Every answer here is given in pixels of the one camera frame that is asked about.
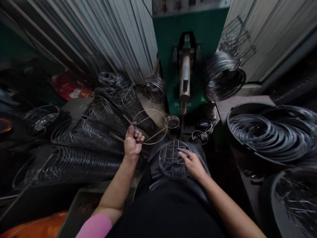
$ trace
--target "orange bag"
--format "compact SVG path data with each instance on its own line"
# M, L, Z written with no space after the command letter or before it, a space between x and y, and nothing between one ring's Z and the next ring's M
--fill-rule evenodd
M61 228L68 211L30 221L7 230L0 238L55 238Z

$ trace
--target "corrugated metal sheet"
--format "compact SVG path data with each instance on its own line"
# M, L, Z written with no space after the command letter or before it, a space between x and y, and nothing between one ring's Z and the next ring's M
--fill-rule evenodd
M157 54L151 0L7 0L3 13L71 70L125 72L135 84Z
M257 48L243 66L247 82L262 82L317 26L316 0L232 0L226 24L237 16Z

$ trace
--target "hand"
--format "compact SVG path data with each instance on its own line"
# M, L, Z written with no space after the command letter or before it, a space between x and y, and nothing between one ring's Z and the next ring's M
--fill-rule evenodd
M189 150L177 148L178 155L184 160L186 168L188 171L198 180L201 181L204 177L208 176L206 170L202 166L198 156L190 152Z
M138 129L134 129L136 122L133 122L125 135L124 154L133 159L138 159L145 137Z

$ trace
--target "pink sleeve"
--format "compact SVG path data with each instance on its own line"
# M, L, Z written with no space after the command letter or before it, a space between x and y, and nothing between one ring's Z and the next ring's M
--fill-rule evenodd
M97 214L83 224L76 238L105 238L111 228L110 219L103 214Z

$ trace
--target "green machine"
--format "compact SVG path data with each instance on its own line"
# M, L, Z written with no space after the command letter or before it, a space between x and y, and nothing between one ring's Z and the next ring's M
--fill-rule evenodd
M217 50L229 0L152 0L153 25L171 115L205 102L203 65Z

